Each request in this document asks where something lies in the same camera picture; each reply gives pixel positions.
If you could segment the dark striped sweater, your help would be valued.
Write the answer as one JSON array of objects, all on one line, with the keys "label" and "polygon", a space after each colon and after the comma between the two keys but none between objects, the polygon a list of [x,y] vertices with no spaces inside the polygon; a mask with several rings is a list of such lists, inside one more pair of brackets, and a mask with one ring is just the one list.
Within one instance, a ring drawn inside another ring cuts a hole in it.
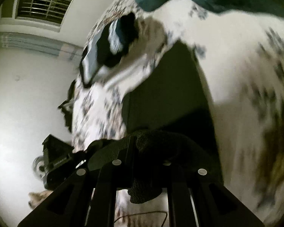
[{"label": "dark striped sweater", "polygon": [[212,182],[223,182],[208,100],[193,52],[176,42],[151,75],[122,100],[127,134],[90,144],[90,170],[118,156],[125,168],[109,177],[126,189],[135,204],[148,202],[173,184],[198,183],[204,169]]}]

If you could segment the grey-green left curtain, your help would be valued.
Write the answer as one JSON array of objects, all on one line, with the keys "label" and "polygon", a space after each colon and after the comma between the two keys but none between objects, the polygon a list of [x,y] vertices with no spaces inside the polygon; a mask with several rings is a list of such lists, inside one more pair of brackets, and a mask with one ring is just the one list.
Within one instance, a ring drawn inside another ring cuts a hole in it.
[{"label": "grey-green left curtain", "polygon": [[47,37],[14,32],[0,32],[0,47],[31,50],[76,63],[80,62],[83,52],[81,47],[73,44]]}]

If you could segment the folded black grey striped sweater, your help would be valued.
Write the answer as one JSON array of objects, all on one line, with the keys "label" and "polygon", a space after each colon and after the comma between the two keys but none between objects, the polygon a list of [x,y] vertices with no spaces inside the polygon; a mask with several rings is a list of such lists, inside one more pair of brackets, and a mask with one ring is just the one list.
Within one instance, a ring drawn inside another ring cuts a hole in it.
[{"label": "folded black grey striped sweater", "polygon": [[79,70],[83,87],[91,87],[103,66],[109,69],[117,66],[138,37],[139,28],[133,12],[103,27],[82,52]]}]

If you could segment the floral bed cover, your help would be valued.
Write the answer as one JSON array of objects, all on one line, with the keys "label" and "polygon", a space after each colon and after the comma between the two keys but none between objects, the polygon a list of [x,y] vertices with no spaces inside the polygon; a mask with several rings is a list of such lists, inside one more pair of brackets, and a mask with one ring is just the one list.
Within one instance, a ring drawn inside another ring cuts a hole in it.
[{"label": "floral bed cover", "polygon": [[104,26],[130,12],[161,22],[168,43],[111,89],[97,82],[107,69],[89,88],[77,80],[74,150],[125,136],[122,98],[181,40],[195,53],[206,78],[225,186],[266,226],[284,226],[284,19],[239,11],[216,15],[191,0],[170,0],[147,13],[135,0],[114,0],[86,45]]}]

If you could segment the barred window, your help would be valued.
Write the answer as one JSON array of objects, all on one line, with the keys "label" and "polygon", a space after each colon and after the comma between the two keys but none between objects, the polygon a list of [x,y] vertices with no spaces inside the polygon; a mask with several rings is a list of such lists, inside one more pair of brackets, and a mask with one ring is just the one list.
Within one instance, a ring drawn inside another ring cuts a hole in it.
[{"label": "barred window", "polygon": [[0,25],[27,26],[59,32],[73,0],[4,0]]}]

